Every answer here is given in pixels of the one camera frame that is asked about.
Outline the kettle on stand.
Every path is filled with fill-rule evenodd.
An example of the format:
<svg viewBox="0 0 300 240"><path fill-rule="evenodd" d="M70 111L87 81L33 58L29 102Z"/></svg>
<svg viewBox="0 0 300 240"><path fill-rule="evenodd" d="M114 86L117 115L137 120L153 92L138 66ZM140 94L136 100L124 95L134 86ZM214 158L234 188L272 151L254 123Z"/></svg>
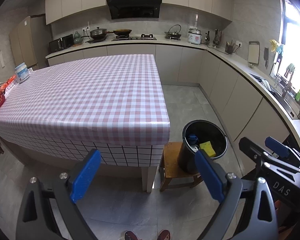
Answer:
<svg viewBox="0 0 300 240"><path fill-rule="evenodd" d="M180 40L181 38L181 25L175 24L170 27L170 29L165 32L165 38L169 40Z"/></svg>

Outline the kitchen sink faucet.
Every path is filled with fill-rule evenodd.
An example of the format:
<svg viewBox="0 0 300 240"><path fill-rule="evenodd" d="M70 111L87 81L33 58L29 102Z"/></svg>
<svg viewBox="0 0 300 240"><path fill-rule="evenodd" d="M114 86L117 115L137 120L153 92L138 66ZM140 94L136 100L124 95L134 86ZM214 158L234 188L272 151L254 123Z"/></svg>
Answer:
<svg viewBox="0 0 300 240"><path fill-rule="evenodd" d="M292 80L294 71L295 71L295 66L294 66L293 63L290 63L290 64L288 65L288 67L286 68L286 71L285 71L285 73L284 73L284 75L283 75L283 76L285 77L285 79L287 80L287 82L286 82L286 84L285 84L285 86L284 86L284 88L283 88L283 90L282 90L282 95L281 95L281 97L282 97L283 99L285 98L287 92L291 89L291 84L292 84L292 83L291 83L291 80Z"/></svg>

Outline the green bottle on sill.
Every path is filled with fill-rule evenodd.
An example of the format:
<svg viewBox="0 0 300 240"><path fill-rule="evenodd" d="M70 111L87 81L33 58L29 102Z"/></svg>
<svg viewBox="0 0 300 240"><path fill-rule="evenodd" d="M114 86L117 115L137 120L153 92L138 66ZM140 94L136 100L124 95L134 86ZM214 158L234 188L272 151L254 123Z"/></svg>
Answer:
<svg viewBox="0 0 300 240"><path fill-rule="evenodd" d="M295 101L296 102L299 102L300 101L300 89L299 89L299 91L296 93L296 95L295 95Z"/></svg>

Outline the white cutting board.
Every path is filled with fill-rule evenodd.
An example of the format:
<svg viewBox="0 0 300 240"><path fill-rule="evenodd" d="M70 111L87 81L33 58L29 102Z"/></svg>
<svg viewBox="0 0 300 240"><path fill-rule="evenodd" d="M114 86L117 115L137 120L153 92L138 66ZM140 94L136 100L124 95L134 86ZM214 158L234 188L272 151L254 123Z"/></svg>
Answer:
<svg viewBox="0 0 300 240"><path fill-rule="evenodd" d="M260 43L258 41L249 41L248 59L250 64L258 66L260 59Z"/></svg>

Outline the white rice cooker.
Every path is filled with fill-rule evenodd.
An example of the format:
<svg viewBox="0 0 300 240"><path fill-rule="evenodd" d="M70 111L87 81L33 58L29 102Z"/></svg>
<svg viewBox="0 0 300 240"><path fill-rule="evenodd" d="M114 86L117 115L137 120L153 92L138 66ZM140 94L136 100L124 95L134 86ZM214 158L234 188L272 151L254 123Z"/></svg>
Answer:
<svg viewBox="0 0 300 240"><path fill-rule="evenodd" d="M202 32L198 29L190 28L188 31L188 42L200 45L202 40Z"/></svg>

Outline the white blue tub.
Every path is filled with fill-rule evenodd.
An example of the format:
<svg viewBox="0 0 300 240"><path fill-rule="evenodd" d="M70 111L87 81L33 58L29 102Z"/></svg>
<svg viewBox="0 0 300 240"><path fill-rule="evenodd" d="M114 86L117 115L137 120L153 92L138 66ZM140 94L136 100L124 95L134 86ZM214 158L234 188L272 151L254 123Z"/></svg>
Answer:
<svg viewBox="0 0 300 240"><path fill-rule="evenodd" d="M17 83L24 82L30 76L30 72L29 72L28 67L25 64L25 62L23 62L23 63L19 64L17 67L15 67L14 72L16 75Z"/></svg>

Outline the gas stove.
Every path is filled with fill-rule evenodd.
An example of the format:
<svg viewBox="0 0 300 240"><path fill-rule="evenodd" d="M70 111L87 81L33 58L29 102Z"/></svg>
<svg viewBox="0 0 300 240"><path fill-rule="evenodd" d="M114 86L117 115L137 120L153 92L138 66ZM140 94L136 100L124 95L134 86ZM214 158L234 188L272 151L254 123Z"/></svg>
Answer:
<svg viewBox="0 0 300 240"><path fill-rule="evenodd" d="M156 40L153 34L141 34L139 36L117 35L113 41L131 41L131 40Z"/></svg>

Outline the person's right shoe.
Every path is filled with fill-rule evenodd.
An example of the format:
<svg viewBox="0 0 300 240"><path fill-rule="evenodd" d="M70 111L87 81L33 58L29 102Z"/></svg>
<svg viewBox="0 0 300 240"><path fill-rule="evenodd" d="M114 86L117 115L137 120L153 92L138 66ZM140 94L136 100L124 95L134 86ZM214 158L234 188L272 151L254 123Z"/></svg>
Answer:
<svg viewBox="0 0 300 240"><path fill-rule="evenodd" d="M170 240L170 239L171 239L171 233L167 229L162 230L157 237L157 240Z"/></svg>

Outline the person's left shoe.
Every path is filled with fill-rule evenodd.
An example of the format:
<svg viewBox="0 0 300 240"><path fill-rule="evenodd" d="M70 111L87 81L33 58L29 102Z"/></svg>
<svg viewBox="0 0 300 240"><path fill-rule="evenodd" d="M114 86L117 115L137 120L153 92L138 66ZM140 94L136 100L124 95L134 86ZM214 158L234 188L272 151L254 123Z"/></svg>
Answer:
<svg viewBox="0 0 300 240"><path fill-rule="evenodd" d="M139 238L134 232L126 231L124 234L124 240L139 240Z"/></svg>

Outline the black wok pan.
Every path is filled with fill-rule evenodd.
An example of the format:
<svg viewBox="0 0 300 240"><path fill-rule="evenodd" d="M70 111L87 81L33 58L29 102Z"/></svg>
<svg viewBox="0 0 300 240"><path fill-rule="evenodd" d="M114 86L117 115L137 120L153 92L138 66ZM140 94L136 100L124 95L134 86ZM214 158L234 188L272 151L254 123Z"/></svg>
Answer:
<svg viewBox="0 0 300 240"><path fill-rule="evenodd" d="M108 34L115 34L117 36L129 36L130 33L132 32L131 29L117 29L113 31L108 31Z"/></svg>

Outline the black cleaver knife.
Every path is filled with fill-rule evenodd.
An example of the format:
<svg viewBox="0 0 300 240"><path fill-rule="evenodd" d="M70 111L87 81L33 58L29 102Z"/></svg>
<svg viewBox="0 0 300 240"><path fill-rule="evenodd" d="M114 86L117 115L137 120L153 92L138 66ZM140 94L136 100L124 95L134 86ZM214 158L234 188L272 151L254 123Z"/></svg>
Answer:
<svg viewBox="0 0 300 240"><path fill-rule="evenodd" d="M264 47L263 60L264 60L264 66L267 69L268 62L269 62L269 48L268 47Z"/></svg>

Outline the utensil holder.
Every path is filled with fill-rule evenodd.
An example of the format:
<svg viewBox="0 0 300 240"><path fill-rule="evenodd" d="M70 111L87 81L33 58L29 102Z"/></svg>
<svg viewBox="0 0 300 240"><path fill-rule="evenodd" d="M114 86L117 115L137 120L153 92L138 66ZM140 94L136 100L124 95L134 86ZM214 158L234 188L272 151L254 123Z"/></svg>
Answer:
<svg viewBox="0 0 300 240"><path fill-rule="evenodd" d="M235 51L235 46L236 46L236 44L233 42L233 40L231 40L230 42L226 42L225 52L227 54L233 54Z"/></svg>

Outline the blue cloth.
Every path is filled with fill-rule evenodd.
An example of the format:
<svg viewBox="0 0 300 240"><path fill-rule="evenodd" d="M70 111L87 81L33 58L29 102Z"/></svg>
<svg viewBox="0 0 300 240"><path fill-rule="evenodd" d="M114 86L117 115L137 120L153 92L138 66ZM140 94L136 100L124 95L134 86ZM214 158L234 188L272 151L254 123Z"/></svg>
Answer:
<svg viewBox="0 0 300 240"><path fill-rule="evenodd" d="M196 135L191 134L191 135L189 135L187 141L188 141L189 145L195 145L197 143L197 141L198 141L198 138L197 138Z"/></svg>

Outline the yellow sponge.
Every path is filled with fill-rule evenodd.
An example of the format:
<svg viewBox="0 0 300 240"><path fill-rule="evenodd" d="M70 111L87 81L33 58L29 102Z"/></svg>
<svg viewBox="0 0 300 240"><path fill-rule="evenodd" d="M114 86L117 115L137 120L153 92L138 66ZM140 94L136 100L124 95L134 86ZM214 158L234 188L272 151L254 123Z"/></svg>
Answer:
<svg viewBox="0 0 300 240"><path fill-rule="evenodd" d="M213 157L216 156L216 152L213 149L212 144L211 144L210 141L201 143L199 145L199 147L200 147L200 150L203 150L210 158L213 158Z"/></svg>

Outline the yellow blue gloves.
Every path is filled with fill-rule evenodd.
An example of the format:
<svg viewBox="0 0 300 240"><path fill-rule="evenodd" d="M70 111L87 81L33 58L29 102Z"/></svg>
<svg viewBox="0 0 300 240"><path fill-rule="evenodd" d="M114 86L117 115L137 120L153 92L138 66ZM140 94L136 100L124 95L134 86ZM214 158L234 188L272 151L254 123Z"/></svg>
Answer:
<svg viewBox="0 0 300 240"><path fill-rule="evenodd" d="M283 55L284 44L277 42L276 40L269 40L271 52L278 53L279 55Z"/></svg>

